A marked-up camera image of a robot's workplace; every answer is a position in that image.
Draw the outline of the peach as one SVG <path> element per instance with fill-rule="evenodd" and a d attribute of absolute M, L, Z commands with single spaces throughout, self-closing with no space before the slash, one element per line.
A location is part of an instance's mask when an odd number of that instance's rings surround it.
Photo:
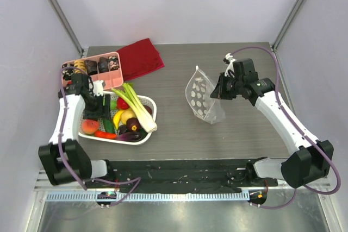
<path fill-rule="evenodd" d="M 100 123 L 99 121 L 84 119 L 82 120 L 81 129 L 84 134 L 93 135 L 96 131 L 99 130 Z"/>

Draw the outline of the clear zip top bag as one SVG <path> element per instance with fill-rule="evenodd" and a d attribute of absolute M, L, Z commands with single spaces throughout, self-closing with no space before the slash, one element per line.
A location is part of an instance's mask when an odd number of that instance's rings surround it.
<path fill-rule="evenodd" d="M 225 111 L 218 99 L 211 98 L 215 83 L 199 68 L 185 88 L 185 97 L 194 115 L 209 124 L 220 123 L 225 120 Z"/>

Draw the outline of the dark green cucumber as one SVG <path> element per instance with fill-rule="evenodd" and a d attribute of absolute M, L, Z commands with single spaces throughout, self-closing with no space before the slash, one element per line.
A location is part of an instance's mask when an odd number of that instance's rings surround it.
<path fill-rule="evenodd" d="M 114 124 L 109 118 L 102 118 L 102 122 L 105 132 L 115 134 Z"/>

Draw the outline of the red strawberry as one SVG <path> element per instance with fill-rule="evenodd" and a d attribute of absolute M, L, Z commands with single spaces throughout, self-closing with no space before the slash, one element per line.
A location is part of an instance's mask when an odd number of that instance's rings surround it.
<path fill-rule="evenodd" d="M 124 99 L 119 97 L 116 101 L 116 107 L 119 110 L 127 110 L 129 108 L 129 105 L 127 104 L 127 102 Z"/>

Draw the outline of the purple eggplant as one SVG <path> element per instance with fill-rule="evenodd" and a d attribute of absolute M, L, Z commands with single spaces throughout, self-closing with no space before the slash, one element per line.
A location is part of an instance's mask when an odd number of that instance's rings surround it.
<path fill-rule="evenodd" d="M 118 135 L 115 140 L 122 142 L 137 142 L 142 139 L 142 134 L 139 131 L 130 131 Z"/>

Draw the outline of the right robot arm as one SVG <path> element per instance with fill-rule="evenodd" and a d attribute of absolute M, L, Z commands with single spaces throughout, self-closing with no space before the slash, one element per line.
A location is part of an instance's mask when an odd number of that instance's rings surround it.
<path fill-rule="evenodd" d="M 333 156 L 329 141 L 320 141 L 296 118 L 275 90 L 269 78 L 260 79 L 253 60 L 224 58 L 228 65 L 211 98 L 233 100 L 242 96 L 259 110 L 272 124 L 285 143 L 290 157 L 286 160 L 261 158 L 246 171 L 246 181 L 253 186 L 265 178 L 284 180 L 296 189 L 324 178 L 330 171 L 328 160 Z"/>

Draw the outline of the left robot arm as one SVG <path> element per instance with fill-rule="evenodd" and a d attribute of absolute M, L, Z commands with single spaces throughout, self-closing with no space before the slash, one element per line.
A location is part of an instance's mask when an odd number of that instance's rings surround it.
<path fill-rule="evenodd" d="M 85 187 L 85 180 L 96 178 L 103 187 L 112 187 L 116 175 L 109 161 L 91 160 L 78 141 L 82 116 L 94 120 L 104 115 L 105 82 L 83 73 L 73 74 L 71 80 L 60 87 L 55 130 L 48 144 L 39 147 L 39 159 L 53 186 L 77 181 Z"/>

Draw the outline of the light green cucumber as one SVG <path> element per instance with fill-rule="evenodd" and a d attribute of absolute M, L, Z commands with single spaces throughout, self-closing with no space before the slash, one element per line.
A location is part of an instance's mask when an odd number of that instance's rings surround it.
<path fill-rule="evenodd" d="M 111 100 L 110 101 L 110 109 L 111 110 L 117 110 L 117 100 Z"/>

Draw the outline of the yellow banana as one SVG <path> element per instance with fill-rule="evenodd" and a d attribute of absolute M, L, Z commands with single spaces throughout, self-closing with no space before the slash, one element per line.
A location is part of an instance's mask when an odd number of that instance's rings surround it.
<path fill-rule="evenodd" d="M 115 127 L 115 130 L 118 130 L 119 128 L 119 123 L 121 121 L 121 116 L 125 110 L 118 110 L 117 113 L 113 117 L 113 124 Z"/>

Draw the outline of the orange carrot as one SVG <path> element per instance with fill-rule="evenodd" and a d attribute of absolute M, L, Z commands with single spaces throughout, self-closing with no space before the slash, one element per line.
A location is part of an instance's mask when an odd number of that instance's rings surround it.
<path fill-rule="evenodd" d="M 117 138 L 117 135 L 115 133 L 108 133 L 105 131 L 97 130 L 94 132 L 94 137 L 114 140 Z"/>

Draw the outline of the dark purple fig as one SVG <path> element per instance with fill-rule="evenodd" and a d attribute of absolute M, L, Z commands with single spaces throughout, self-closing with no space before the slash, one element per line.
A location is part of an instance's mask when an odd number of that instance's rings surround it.
<path fill-rule="evenodd" d="M 126 132 L 128 132 L 128 129 L 127 129 L 126 125 L 119 126 L 118 131 L 117 131 L 118 135 L 122 135 L 122 134 L 124 134 Z"/>

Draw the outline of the white plastic basket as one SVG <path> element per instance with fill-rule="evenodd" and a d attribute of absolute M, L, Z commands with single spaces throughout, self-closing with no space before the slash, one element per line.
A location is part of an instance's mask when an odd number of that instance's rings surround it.
<path fill-rule="evenodd" d="M 144 144 L 152 134 L 141 127 L 140 122 L 136 119 L 135 115 L 132 115 L 130 112 L 124 113 L 123 110 L 119 110 L 116 107 L 117 100 L 119 99 L 117 94 L 106 92 L 105 95 L 110 96 L 110 116 L 111 121 L 113 122 L 114 132 L 109 133 L 111 127 L 108 126 L 108 121 L 99 118 L 97 132 L 87 134 L 84 132 L 84 123 L 86 121 L 81 119 L 78 135 L 90 140 L 122 145 L 139 146 Z"/>

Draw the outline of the pink divided tray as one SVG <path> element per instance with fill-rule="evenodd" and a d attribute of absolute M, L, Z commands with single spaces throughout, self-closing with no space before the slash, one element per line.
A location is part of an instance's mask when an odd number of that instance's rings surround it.
<path fill-rule="evenodd" d="M 107 91 L 121 87 L 124 82 L 118 52 L 109 52 L 64 62 L 61 73 L 63 86 L 72 83 L 73 73 L 80 73 L 77 69 L 70 69 L 71 66 L 82 69 L 93 81 L 103 80 L 105 82 L 104 89 Z"/>

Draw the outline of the green leek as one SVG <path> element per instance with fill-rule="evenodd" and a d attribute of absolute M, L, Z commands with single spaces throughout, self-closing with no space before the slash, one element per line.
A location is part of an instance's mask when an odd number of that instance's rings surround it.
<path fill-rule="evenodd" d="M 133 89 L 133 84 L 123 83 L 122 89 L 111 89 L 112 92 L 122 98 L 135 113 L 140 125 L 147 133 L 157 130 L 157 124 L 150 113 L 145 109 L 140 98 Z"/>

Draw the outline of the dark purple mangosteen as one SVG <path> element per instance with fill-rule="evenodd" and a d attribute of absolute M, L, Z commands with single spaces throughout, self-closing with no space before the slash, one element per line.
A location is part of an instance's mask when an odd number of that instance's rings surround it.
<path fill-rule="evenodd" d="M 127 126 L 128 131 L 139 131 L 142 128 L 142 126 L 137 118 L 130 118 L 127 121 L 126 126 Z"/>

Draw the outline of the dark brown sushi roll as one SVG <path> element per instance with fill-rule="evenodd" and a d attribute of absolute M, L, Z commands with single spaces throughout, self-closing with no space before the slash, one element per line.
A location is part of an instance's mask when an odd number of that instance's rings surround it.
<path fill-rule="evenodd" d="M 97 70 L 97 62 L 94 60 L 85 60 L 87 74 L 89 76 L 96 75 L 98 73 Z"/>

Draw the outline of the dark blue sushi roll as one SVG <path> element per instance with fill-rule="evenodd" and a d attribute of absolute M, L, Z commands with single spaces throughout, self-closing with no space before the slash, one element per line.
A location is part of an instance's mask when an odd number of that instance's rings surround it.
<path fill-rule="evenodd" d="M 105 57 L 100 57 L 98 62 L 99 73 L 106 73 L 109 71 L 109 60 Z"/>

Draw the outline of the black dotted sushi roll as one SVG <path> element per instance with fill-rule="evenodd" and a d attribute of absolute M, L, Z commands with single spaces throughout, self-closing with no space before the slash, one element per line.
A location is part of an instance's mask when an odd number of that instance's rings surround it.
<path fill-rule="evenodd" d="M 63 80 L 69 81 L 71 80 L 71 76 L 74 74 L 74 64 L 72 63 L 65 63 L 62 65 L 62 75 L 63 75 Z"/>

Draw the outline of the yellow striped sushi roll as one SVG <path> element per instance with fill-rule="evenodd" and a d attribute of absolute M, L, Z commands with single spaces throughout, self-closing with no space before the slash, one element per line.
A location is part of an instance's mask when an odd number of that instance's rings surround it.
<path fill-rule="evenodd" d="M 87 70 L 86 70 L 86 65 L 85 65 L 85 61 L 83 59 L 78 59 L 75 60 L 73 63 L 73 72 L 76 74 L 87 74 Z"/>

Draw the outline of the pink flower sushi roll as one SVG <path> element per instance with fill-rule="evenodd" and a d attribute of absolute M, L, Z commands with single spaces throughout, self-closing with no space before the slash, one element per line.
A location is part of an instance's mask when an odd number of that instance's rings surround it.
<path fill-rule="evenodd" d="M 116 71 L 120 68 L 119 59 L 117 56 L 109 56 L 108 57 L 108 66 L 109 71 Z"/>

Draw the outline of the dark red plum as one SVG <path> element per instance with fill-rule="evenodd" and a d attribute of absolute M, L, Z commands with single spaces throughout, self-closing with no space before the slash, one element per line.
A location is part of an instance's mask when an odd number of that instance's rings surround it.
<path fill-rule="evenodd" d="M 150 115 L 152 115 L 152 109 L 151 109 L 151 107 L 149 107 L 148 105 L 143 105 L 143 107 L 146 109 L 146 111 L 147 111 Z"/>

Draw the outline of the red folded cloth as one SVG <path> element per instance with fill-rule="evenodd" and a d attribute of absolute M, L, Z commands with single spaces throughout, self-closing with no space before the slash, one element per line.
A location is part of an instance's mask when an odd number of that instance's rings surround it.
<path fill-rule="evenodd" d="M 165 66 L 149 38 L 124 46 L 117 52 L 124 81 L 142 77 Z"/>

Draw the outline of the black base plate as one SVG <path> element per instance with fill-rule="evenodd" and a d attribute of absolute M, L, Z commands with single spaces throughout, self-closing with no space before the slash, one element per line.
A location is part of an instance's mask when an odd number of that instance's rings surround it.
<path fill-rule="evenodd" d="M 139 177 L 136 193 L 218 194 L 238 193 L 243 187 L 276 187 L 272 178 L 257 178 L 251 172 L 255 159 L 128 160 L 111 161 L 113 176 L 126 182 Z"/>

